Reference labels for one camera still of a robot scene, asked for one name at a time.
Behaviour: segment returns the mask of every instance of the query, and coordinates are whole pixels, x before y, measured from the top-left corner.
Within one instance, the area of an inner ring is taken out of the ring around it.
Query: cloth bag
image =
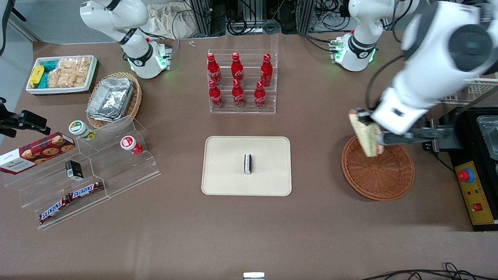
[[[147,5],[147,10],[150,18],[149,33],[166,35],[174,39],[185,39],[199,33],[194,22],[194,12],[184,2],[149,4]]]

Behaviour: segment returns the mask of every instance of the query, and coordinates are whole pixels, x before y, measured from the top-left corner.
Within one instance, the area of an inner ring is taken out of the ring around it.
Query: brown tablecloth
[[[325,34],[332,38],[337,34]],[[0,188],[0,279],[360,279],[387,271],[441,268],[498,276],[498,238],[473,233],[455,176],[420,146],[408,146],[416,167],[408,194],[374,202],[346,182],[340,154],[353,135],[347,112],[363,107],[368,80],[397,56],[383,35],[364,71],[352,73],[297,35],[223,36],[182,41],[171,70],[140,80],[137,119],[162,175],[46,231],[18,193]],[[274,116],[211,115],[206,53],[277,48]],[[97,79],[130,71],[116,43],[36,43],[34,56],[93,54]],[[373,88],[378,96],[401,62]],[[53,131],[85,119],[88,95],[35,97],[17,110],[48,119]],[[291,142],[292,193],[287,197],[207,196],[201,191],[204,143],[213,135],[286,136]],[[1,150],[41,134],[21,131]]]

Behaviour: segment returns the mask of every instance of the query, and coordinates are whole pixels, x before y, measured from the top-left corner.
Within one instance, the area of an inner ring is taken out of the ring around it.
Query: foil container
[[[113,122],[120,119],[126,113],[133,86],[133,82],[126,78],[104,79],[95,91],[86,113],[99,121]]]

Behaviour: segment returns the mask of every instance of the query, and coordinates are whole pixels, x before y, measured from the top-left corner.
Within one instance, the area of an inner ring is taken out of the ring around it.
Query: small jar
[[[69,125],[69,132],[86,141],[91,141],[95,138],[95,131],[88,128],[82,121],[72,122]]]
[[[133,155],[139,155],[143,152],[143,146],[132,136],[125,136],[121,139],[121,148],[129,150]]]

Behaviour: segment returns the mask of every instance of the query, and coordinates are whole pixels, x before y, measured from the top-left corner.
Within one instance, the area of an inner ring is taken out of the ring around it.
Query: red button
[[[475,211],[481,211],[483,209],[482,205],[480,203],[474,204],[474,210]]]
[[[467,170],[461,170],[458,172],[458,179],[466,182],[470,179],[470,173]]]

